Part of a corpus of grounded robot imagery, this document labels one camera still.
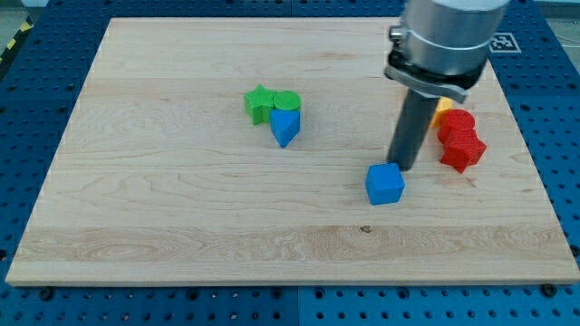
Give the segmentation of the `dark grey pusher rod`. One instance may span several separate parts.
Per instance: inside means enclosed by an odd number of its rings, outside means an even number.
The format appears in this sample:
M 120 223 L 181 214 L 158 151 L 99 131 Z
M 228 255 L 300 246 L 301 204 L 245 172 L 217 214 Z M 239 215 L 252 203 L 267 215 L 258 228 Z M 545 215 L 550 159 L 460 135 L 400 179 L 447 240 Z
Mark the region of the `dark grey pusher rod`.
M 439 96 L 408 89 L 386 156 L 400 171 L 413 167 L 439 100 Z

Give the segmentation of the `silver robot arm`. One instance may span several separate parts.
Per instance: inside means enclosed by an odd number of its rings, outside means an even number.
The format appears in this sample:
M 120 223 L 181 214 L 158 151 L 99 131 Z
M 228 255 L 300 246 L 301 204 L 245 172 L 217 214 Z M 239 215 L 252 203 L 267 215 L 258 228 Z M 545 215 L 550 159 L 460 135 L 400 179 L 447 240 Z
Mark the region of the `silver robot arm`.
M 411 169 L 440 98 L 462 103 L 488 59 L 508 0 L 409 0 L 388 32 L 384 75 L 408 88 L 386 156 Z

